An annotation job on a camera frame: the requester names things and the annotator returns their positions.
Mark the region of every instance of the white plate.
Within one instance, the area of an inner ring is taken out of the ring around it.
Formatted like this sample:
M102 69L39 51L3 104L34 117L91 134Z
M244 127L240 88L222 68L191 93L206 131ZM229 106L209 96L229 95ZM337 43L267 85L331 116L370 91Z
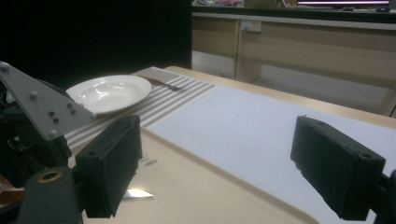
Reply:
M77 84L66 92L78 104L95 114L116 112L143 100L151 84L142 77L99 77Z

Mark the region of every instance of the bolt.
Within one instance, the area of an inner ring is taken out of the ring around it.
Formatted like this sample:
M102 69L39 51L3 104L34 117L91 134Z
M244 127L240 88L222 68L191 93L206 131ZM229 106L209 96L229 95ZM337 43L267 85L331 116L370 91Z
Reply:
M0 64L0 71L7 73L9 71L9 64L8 63L1 63Z
M50 138L55 138L56 135L58 135L58 132L56 132L55 130L49 131L49 137L50 137Z
M91 113L91 120L96 120L96 114L95 113Z
M29 96L30 96L30 99L31 99L31 100L35 100L35 99L37 99L38 92L36 92L36 91L31 91L30 94L29 94Z

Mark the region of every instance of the black curtain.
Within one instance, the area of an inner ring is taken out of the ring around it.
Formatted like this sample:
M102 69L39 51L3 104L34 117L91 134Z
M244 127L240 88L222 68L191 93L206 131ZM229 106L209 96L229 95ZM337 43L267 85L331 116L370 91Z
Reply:
M186 0L11 0L0 8L0 61L64 89L150 66L191 68Z

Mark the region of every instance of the wall outlet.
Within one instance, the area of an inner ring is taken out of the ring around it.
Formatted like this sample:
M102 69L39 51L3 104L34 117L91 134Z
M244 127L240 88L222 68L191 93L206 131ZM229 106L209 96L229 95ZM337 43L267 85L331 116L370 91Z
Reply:
M242 21L242 29L250 32L260 33L262 31L261 21Z

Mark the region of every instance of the metal bracket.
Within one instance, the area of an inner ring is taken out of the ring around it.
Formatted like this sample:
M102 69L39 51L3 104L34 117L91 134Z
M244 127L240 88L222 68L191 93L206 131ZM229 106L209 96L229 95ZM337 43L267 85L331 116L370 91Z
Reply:
M33 123L49 141L96 119L96 115L22 71L0 62L0 80Z

